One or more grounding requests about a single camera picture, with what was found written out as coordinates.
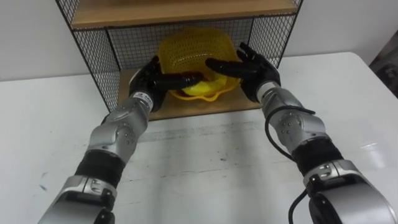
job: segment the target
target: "yellow bowl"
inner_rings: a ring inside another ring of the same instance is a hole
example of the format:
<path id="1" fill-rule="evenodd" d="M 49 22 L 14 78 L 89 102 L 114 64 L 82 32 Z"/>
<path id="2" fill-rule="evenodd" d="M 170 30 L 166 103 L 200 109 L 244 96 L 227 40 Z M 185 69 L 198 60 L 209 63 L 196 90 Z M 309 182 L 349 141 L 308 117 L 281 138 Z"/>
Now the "yellow bowl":
<path id="1" fill-rule="evenodd" d="M 208 80 L 184 88 L 182 91 L 189 96 L 170 91 L 178 99 L 211 102 L 239 85 L 240 79 L 221 75 L 205 65 L 208 58 L 239 61 L 231 39 L 219 29 L 186 27 L 160 43 L 158 56 L 164 74 L 202 72 Z"/>

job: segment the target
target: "wooden shelf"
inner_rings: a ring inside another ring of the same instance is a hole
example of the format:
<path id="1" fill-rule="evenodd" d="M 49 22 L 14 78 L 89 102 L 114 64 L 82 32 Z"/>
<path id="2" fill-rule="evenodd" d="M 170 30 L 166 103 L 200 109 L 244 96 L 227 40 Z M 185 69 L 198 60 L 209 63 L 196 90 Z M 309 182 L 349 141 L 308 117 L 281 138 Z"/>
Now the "wooden shelf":
<path id="1" fill-rule="evenodd" d="M 121 72 L 119 84 L 119 100 L 129 97 L 129 81 L 136 70 L 125 70 Z M 184 116 L 196 116 L 202 114 L 224 113 L 230 111 L 250 110 L 260 108 L 260 104 L 249 101 L 240 88 L 221 95 L 214 102 L 204 100 L 183 101 L 167 94 L 162 108 L 152 113 L 150 120 L 179 118 Z"/>
<path id="2" fill-rule="evenodd" d="M 296 12 L 292 0 L 80 0 L 73 28 Z"/>

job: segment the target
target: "black cable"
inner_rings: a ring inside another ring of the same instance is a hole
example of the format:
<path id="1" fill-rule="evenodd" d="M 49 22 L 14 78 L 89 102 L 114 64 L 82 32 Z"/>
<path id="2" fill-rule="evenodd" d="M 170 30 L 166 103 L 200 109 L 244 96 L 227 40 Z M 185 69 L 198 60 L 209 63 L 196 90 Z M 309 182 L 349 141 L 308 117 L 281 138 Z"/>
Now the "black cable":
<path id="1" fill-rule="evenodd" d="M 269 113 L 269 115 L 266 118 L 265 129 L 266 129 L 266 135 L 267 135 L 268 141 L 271 142 L 271 144 L 276 148 L 276 150 L 278 150 L 282 155 L 284 155 L 286 158 L 290 159 L 291 161 L 295 162 L 293 157 L 291 155 L 289 155 L 289 153 L 285 152 L 281 147 L 278 146 L 278 144 L 276 144 L 276 142 L 272 139 L 272 137 L 269 133 L 269 122 L 270 122 L 272 116 L 274 116 L 276 113 L 278 113 L 282 110 L 297 110 L 297 111 L 301 111 L 301 112 L 312 114 L 312 115 L 314 115 L 315 112 L 312 110 L 307 110 L 305 108 L 301 108 L 299 106 L 281 106 L 281 107 L 276 108 L 273 111 L 271 111 L 271 113 Z M 303 198 L 305 198 L 305 196 L 307 196 L 306 189 L 293 201 L 292 205 L 290 206 L 289 215 L 288 215 L 289 224 L 293 224 L 294 209 L 303 200 Z"/>
<path id="2" fill-rule="evenodd" d="M 292 205 L 289 208 L 289 224 L 293 224 L 293 212 L 296 206 L 307 196 L 307 190 L 305 189 L 292 203 Z"/>

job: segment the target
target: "white table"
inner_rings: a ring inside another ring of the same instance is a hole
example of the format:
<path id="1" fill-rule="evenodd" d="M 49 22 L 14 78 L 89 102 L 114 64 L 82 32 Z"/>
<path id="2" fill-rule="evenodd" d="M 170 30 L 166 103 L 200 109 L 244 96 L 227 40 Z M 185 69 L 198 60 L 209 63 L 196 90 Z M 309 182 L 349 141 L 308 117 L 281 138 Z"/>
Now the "white table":
<path id="1" fill-rule="evenodd" d="M 397 210 L 393 94 L 352 53 L 285 58 L 280 73 Z M 89 75 L 2 82 L 0 102 L 1 220 L 36 223 L 107 111 Z M 118 187 L 117 223 L 287 223 L 304 188 L 267 141 L 260 110 L 151 122 L 140 142 Z M 295 223 L 310 223 L 307 204 Z"/>

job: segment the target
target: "silver robot arm segment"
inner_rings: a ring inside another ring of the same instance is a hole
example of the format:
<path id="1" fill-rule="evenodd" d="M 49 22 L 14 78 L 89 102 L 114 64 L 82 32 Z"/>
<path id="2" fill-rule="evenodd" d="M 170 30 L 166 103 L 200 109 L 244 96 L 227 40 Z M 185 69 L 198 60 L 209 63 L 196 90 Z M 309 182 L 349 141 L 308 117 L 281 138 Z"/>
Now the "silver robot arm segment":
<path id="1" fill-rule="evenodd" d="M 275 82 L 257 89 L 264 116 L 283 106 L 303 108 L 291 92 Z M 383 195 L 343 159 L 327 135 L 322 120 L 299 110 L 281 110 L 269 121 L 303 175 L 315 224 L 397 224 L 397 216 Z"/>
<path id="2" fill-rule="evenodd" d="M 147 129 L 152 107 L 150 96 L 137 92 L 93 130 L 75 175 L 67 179 L 40 224 L 114 223 L 116 187 Z"/>

